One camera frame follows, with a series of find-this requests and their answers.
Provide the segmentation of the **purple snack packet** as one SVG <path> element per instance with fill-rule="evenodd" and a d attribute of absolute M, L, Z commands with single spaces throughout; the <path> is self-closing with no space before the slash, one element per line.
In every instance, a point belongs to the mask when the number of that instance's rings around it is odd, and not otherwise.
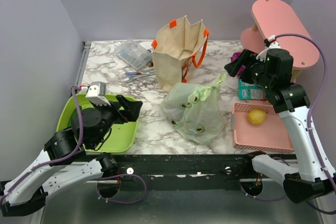
<path fill-rule="evenodd" d="M 241 55 L 241 51 L 233 53 L 233 55 L 230 58 L 231 63 L 236 61 L 240 57 L 240 55 Z M 237 77 L 241 76 L 241 73 L 245 70 L 245 68 L 246 68 L 246 66 L 244 64 L 241 64 L 240 62 L 233 64 L 233 69 L 236 71 L 236 76 Z"/>

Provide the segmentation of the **teal snack packet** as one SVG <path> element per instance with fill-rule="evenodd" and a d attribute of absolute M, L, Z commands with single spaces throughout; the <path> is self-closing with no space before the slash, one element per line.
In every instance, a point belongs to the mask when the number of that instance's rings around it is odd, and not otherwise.
<path fill-rule="evenodd" d="M 265 100 L 265 93 L 262 88 L 239 79 L 238 98 L 241 100 Z"/>

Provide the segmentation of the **green avocado print plastic bag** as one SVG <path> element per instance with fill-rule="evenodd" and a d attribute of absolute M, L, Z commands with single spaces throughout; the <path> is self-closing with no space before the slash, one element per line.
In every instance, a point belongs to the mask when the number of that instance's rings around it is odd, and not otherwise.
<path fill-rule="evenodd" d="M 218 103 L 225 79 L 226 75 L 221 73 L 207 86 L 177 83 L 164 98 L 161 108 L 183 138 L 206 145 L 220 135 L 225 121 Z"/>

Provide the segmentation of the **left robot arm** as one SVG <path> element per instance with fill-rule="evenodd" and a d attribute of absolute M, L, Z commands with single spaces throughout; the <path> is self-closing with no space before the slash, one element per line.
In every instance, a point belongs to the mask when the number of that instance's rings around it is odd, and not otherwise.
<path fill-rule="evenodd" d="M 28 216 L 45 206 L 47 198 L 92 179 L 118 175 L 117 161 L 102 153 L 73 172 L 57 172 L 95 150 L 115 124 L 136 122 L 143 103 L 117 95 L 115 101 L 97 97 L 97 103 L 82 109 L 74 96 L 77 113 L 71 125 L 56 132 L 37 158 L 15 179 L 1 182 L 1 212 L 4 217 Z"/>

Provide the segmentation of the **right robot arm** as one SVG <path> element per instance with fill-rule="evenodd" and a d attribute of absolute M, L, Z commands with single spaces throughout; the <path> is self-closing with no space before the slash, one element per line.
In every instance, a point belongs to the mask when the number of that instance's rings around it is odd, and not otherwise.
<path fill-rule="evenodd" d="M 247 154 L 241 165 L 249 178 L 264 174 L 280 184 L 298 204 L 335 191 L 335 169 L 325 155 L 313 128 L 312 105 L 303 86 L 291 81 L 293 57 L 284 49 L 268 49 L 265 56 L 245 49 L 225 65 L 235 77 L 242 66 L 242 82 L 262 88 L 266 100 L 284 123 L 298 161 L 298 168 L 282 164 L 262 151 Z"/>

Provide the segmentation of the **beige canvas tote bag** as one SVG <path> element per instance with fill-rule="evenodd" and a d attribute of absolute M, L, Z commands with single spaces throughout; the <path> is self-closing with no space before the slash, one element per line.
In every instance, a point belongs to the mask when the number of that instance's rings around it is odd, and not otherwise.
<path fill-rule="evenodd" d="M 209 30 L 203 20 L 191 24 L 186 16 L 170 21 L 152 41 L 152 59 L 159 89 L 169 92 L 187 83 L 205 58 Z"/>

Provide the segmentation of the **lime green plastic tray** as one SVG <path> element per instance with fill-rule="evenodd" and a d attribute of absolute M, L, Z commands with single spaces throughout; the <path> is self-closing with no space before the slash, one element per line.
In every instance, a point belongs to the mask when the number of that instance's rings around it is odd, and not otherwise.
<path fill-rule="evenodd" d="M 65 104 L 63 111 L 60 115 L 56 131 L 63 130 L 71 126 L 71 118 L 76 114 L 76 106 L 73 97 L 70 97 Z M 112 126 L 112 132 L 109 135 L 109 131 L 105 135 L 106 140 L 99 150 L 89 150 L 88 152 L 107 152 L 107 153 L 123 153 L 127 151 L 134 142 L 135 136 L 138 130 L 139 120 L 136 122 L 129 122 L 125 124 L 114 124 Z"/>

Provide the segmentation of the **silver wrench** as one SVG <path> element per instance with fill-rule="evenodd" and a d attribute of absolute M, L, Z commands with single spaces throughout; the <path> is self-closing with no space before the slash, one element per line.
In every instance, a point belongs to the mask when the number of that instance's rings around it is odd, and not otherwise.
<path fill-rule="evenodd" d="M 126 76 L 125 82 L 129 83 L 129 82 L 132 82 L 135 79 L 139 79 L 139 78 L 143 78 L 143 77 L 146 77 L 146 75 L 145 74 L 129 75 L 129 76 Z"/>

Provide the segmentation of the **pink two-tier shelf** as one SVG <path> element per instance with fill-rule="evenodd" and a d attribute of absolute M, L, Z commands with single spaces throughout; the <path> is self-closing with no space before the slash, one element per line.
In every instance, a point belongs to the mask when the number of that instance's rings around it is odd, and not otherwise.
<path fill-rule="evenodd" d="M 251 15 L 254 23 L 242 32 L 240 41 L 243 48 L 253 52 L 264 50 L 264 39 L 272 35 L 300 34 L 310 38 L 292 7 L 281 0 L 257 0 L 252 5 Z M 317 48 L 305 39 L 288 36 L 277 41 L 293 56 L 293 82 L 303 70 L 313 67 L 319 60 Z"/>

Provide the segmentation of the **clear plastic organizer box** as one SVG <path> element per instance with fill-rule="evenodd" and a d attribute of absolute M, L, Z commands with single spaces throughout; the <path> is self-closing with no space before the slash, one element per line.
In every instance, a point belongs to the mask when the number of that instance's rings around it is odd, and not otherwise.
<path fill-rule="evenodd" d="M 132 39 L 126 40 L 116 47 L 114 54 L 136 71 L 152 62 L 151 52 Z"/>

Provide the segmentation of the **pink plastic basket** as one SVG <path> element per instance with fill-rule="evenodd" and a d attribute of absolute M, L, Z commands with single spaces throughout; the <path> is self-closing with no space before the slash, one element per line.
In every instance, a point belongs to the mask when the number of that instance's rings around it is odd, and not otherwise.
<path fill-rule="evenodd" d="M 248 120 L 249 112 L 254 109 L 266 112 L 266 119 L 261 125 L 252 125 Z M 271 105 L 234 103 L 231 128 L 234 148 L 278 153 L 294 152 L 287 129 Z"/>

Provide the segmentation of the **blue handled tool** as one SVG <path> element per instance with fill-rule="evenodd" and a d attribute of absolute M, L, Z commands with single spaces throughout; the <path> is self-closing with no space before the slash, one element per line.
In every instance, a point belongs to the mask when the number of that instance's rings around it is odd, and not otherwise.
<path fill-rule="evenodd" d="M 126 72 L 126 76 L 137 76 L 137 75 L 142 75 L 142 74 L 148 74 L 148 72 Z"/>

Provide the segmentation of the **black table front rail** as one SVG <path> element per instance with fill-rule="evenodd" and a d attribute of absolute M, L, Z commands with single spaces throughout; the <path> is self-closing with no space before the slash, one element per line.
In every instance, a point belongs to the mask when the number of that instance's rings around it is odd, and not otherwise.
<path fill-rule="evenodd" d="M 259 175 L 248 170 L 244 154 L 226 155 L 114 155 L 120 174 L 128 168 L 142 177 L 102 181 L 104 189 L 147 190 L 239 190 L 240 181 L 255 181 Z"/>

